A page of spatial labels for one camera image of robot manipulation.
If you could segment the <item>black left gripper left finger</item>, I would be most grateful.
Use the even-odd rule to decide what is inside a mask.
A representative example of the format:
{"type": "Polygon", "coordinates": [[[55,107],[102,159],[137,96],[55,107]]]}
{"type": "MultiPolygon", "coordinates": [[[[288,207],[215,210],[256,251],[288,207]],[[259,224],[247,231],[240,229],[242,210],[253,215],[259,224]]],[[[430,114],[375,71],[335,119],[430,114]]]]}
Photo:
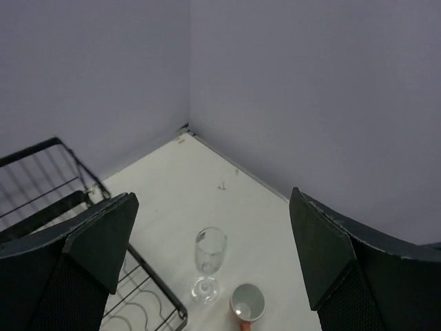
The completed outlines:
{"type": "Polygon", "coordinates": [[[1,231],[1,329],[98,330],[139,209],[134,193],[69,210],[77,193],[1,231]]]}

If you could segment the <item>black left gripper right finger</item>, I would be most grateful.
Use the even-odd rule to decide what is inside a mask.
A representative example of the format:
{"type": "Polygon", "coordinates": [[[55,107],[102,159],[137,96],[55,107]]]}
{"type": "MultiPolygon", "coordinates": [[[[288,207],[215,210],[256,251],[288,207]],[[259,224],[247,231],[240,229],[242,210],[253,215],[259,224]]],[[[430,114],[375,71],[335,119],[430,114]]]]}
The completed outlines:
{"type": "Polygon", "coordinates": [[[323,330],[439,330],[440,244],[416,245],[294,188],[291,228],[323,330]]]}

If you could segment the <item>pink ceramic mug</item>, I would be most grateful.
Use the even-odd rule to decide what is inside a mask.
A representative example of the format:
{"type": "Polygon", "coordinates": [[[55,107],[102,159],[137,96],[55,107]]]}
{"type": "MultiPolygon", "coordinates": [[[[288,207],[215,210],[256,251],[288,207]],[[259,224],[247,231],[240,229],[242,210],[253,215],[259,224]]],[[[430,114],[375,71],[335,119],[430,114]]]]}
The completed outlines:
{"type": "Polygon", "coordinates": [[[253,283],[236,286],[229,304],[241,331],[250,331],[252,323],[258,321],[266,309],[265,296],[253,283]]]}

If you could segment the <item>clear wine glass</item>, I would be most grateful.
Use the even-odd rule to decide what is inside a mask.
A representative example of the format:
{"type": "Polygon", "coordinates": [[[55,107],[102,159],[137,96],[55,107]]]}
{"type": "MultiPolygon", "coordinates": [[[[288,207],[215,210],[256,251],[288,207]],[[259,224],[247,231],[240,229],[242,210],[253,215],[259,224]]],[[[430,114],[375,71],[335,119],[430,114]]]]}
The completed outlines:
{"type": "Polygon", "coordinates": [[[227,236],[217,227],[203,228],[195,239],[194,263],[196,278],[190,286],[191,298],[201,304],[216,300],[218,281],[214,275],[220,270],[227,251],[227,236]]]}

